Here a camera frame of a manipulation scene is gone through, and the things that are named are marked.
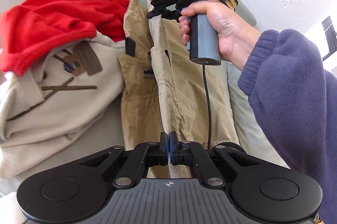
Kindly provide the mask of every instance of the khaki pants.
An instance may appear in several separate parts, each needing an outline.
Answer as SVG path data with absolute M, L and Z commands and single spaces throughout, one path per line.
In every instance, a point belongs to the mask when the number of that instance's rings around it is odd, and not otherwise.
M 206 148 L 208 111 L 202 67 L 189 60 L 177 22 L 160 16 L 146 18 L 152 8 L 150 0 L 148 9 L 132 0 L 124 17 L 125 34 L 136 43 L 134 57 L 119 57 L 125 80 L 121 108 L 126 149 L 159 141 L 162 130 L 167 134 L 176 131 L 180 141 L 199 142 Z M 144 74 L 151 67 L 152 78 Z M 228 93 L 213 67 L 206 67 L 206 78 L 212 110 L 211 146 L 225 141 L 239 143 Z M 189 177 L 189 171 L 185 166 L 170 166 L 170 177 Z

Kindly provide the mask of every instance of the purple fleece sleeve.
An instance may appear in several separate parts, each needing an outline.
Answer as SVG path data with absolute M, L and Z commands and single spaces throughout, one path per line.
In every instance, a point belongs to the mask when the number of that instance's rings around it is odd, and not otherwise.
M 337 78 L 316 45 L 294 30 L 265 31 L 238 85 L 283 160 L 321 185 L 324 223 L 337 223 Z

